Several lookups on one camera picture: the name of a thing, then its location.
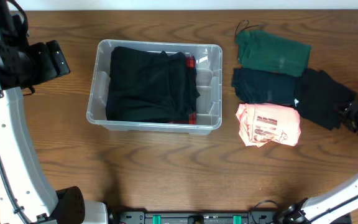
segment gray storage box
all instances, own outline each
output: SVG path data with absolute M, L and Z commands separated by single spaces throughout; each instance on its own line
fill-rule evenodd
M 110 83 L 110 58 L 115 47 L 128 47 L 148 52 L 183 52 L 196 59 L 197 125 L 108 121 L 106 101 Z M 109 130 L 170 131 L 190 134 L 209 134 L 222 124 L 222 63 L 223 52 L 214 44 L 173 44 L 125 40 L 102 40 L 98 45 L 91 94 L 86 119 Z

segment green folded cloth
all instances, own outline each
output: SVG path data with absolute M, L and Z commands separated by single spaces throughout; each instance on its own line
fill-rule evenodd
M 311 47 L 262 30 L 242 31 L 236 37 L 239 63 L 244 68 L 302 76 Z

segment black folded cloth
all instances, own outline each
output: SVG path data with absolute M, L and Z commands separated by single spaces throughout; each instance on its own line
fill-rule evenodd
M 235 68 L 231 85 L 245 103 L 294 105 L 295 77 L 249 68 Z
M 337 105 L 352 102 L 356 93 L 335 82 L 325 71 L 307 69 L 296 79 L 296 110 L 306 118 L 328 130 L 341 126 Z
M 196 111 L 200 94 L 183 53 L 116 47 L 110 79 L 107 120 L 167 123 L 189 120 Z

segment green tape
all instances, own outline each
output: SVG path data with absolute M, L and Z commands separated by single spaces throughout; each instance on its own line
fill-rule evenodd
M 161 215 L 153 215 L 153 224 L 161 224 Z
M 241 224 L 241 216 L 233 215 L 233 224 Z

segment robotic arm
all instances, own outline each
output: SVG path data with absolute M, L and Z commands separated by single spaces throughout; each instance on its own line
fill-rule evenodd
M 59 44 L 29 45 L 27 17 L 11 16 L 0 0 L 0 222 L 122 224 L 331 223 L 358 208 L 358 174 L 337 189 L 304 199 L 287 211 L 233 213 L 144 213 L 108 215 L 100 202 L 83 199 L 78 187 L 55 191 L 44 176 L 25 123 L 21 89 L 69 74 Z

